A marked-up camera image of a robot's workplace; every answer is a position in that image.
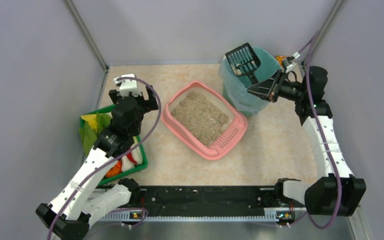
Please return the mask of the black litter scoop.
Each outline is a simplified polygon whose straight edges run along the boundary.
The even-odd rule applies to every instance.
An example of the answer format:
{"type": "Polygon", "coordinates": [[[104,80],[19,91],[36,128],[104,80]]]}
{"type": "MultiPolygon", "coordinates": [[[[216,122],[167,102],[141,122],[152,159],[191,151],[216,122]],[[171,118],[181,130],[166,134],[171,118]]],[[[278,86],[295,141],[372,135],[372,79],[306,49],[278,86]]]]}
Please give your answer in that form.
{"type": "Polygon", "coordinates": [[[225,57],[237,77],[247,76],[252,85],[258,83],[255,71],[261,66],[261,61],[248,42],[228,51],[225,57]]]}

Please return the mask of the pink litter box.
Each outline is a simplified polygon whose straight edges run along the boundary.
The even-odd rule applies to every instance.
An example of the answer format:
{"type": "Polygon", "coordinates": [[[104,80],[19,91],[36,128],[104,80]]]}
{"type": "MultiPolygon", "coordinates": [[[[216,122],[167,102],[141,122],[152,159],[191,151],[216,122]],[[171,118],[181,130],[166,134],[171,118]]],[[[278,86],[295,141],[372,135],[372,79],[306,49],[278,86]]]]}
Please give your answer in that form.
{"type": "Polygon", "coordinates": [[[242,139],[248,129],[247,118],[237,111],[221,94],[208,87],[201,81],[192,81],[165,104],[161,114],[163,124],[185,145],[198,155],[209,161],[219,160],[230,152],[242,139]],[[203,94],[208,100],[228,116],[229,122],[226,130],[210,146],[203,145],[173,116],[172,111],[186,98],[187,94],[196,92],[203,94]]]}

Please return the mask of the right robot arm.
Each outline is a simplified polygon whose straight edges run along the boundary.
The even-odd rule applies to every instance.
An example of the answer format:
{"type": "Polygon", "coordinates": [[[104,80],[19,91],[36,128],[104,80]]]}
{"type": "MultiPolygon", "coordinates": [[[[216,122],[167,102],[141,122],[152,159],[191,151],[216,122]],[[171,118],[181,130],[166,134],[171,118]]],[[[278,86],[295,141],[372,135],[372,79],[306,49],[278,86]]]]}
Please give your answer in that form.
{"type": "Polygon", "coordinates": [[[328,71],[311,66],[302,82],[291,81],[278,70],[265,81],[247,88],[247,92],[268,102],[285,98],[295,104],[295,113],[310,140],[316,163],[317,180],[304,183],[280,178],[278,195],[304,205],[311,215],[350,217],[366,192],[365,180],[355,177],[346,163],[337,141],[333,113],[324,100],[328,71]]]}

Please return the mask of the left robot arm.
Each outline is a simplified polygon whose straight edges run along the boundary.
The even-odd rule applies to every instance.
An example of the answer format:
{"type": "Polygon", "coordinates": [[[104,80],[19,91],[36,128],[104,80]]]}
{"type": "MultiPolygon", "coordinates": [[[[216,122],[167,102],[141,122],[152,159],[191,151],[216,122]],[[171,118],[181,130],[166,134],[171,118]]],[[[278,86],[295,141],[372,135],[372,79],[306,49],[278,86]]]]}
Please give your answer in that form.
{"type": "Polygon", "coordinates": [[[146,91],[148,99],[142,95],[128,93],[123,96],[111,91],[115,107],[110,125],[100,132],[84,163],[66,187],[50,203],[41,203],[35,211],[48,228],[48,240],[82,240],[98,220],[128,204],[135,195],[138,184],[127,179],[90,199],[106,173],[150,136],[147,133],[138,143],[134,141],[141,133],[144,114],[154,110],[159,115],[162,113],[157,92],[149,84],[146,91]]]}

